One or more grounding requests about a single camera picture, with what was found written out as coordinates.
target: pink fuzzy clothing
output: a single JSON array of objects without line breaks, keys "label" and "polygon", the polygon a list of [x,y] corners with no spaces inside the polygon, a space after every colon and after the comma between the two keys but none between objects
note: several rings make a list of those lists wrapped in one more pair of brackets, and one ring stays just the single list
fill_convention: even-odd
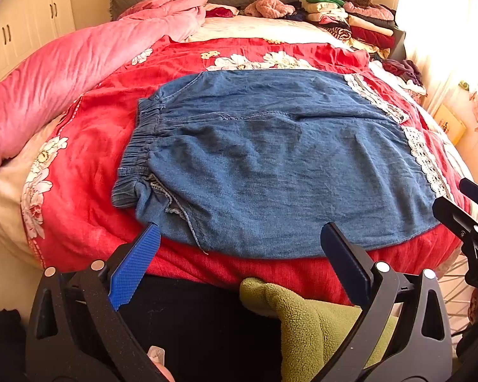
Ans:
[{"label": "pink fuzzy clothing", "polygon": [[280,18],[295,10],[293,6],[283,4],[280,0],[257,0],[246,7],[244,13],[253,17]]},{"label": "pink fuzzy clothing", "polygon": [[390,10],[378,4],[373,4],[370,7],[358,7],[348,1],[344,4],[344,9],[346,12],[355,12],[356,14],[361,14],[365,17],[378,18],[379,20],[392,21],[395,19]]}]

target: blue denim fabric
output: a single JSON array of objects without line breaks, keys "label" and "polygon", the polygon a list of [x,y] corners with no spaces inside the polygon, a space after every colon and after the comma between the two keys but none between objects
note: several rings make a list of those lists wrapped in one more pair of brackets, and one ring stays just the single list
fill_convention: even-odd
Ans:
[{"label": "blue denim fabric", "polygon": [[366,250],[437,225],[400,125],[343,75],[203,72],[141,99],[137,120],[113,204],[204,251],[322,256],[329,221]]}]

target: metal rivet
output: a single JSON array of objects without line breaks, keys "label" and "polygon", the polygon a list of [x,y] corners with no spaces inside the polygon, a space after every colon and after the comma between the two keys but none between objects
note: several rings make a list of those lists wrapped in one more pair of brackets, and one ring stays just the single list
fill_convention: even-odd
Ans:
[{"label": "metal rivet", "polygon": [[105,266],[105,262],[102,260],[96,260],[94,261],[91,265],[90,268],[92,268],[95,272],[98,272]]},{"label": "metal rivet", "polygon": [[383,273],[387,273],[389,271],[389,265],[384,261],[379,261],[378,263],[375,263],[375,268]]},{"label": "metal rivet", "polygon": [[46,270],[44,270],[44,275],[46,277],[51,277],[52,275],[54,275],[56,273],[56,270],[54,267],[48,267]]},{"label": "metal rivet", "polygon": [[423,274],[424,274],[424,276],[425,276],[427,279],[430,279],[430,280],[435,279],[434,270],[431,270],[431,269],[429,269],[429,268],[426,268],[425,270],[423,270]]}]

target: clamp jaw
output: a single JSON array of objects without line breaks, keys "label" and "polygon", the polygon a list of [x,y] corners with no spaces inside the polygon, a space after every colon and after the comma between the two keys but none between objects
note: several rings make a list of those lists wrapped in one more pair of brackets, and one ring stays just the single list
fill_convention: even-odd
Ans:
[{"label": "clamp jaw", "polygon": [[26,372],[35,382],[167,382],[117,309],[128,303],[156,254],[161,234],[148,225],[131,244],[86,270],[45,270],[26,340]]},{"label": "clamp jaw", "polygon": [[[420,275],[402,274],[383,261],[374,262],[334,223],[322,228],[321,246],[350,301],[362,313],[312,382],[445,382],[452,373],[452,341],[435,273],[425,269]],[[394,303],[401,302],[383,359],[365,369]]]}]

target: pink blanket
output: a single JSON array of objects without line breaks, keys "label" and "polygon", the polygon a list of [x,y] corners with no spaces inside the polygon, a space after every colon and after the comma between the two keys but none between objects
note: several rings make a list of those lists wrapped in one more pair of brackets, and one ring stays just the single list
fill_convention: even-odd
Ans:
[{"label": "pink blanket", "polygon": [[207,0],[149,0],[121,20],[43,46],[0,82],[0,165],[47,122],[125,62],[168,35],[183,40],[203,24]]},{"label": "pink blanket", "polygon": [[382,5],[373,4],[370,7],[357,7],[350,1],[344,4],[346,12],[355,12],[365,17],[378,18],[379,20],[392,21],[394,20],[393,13]]}]

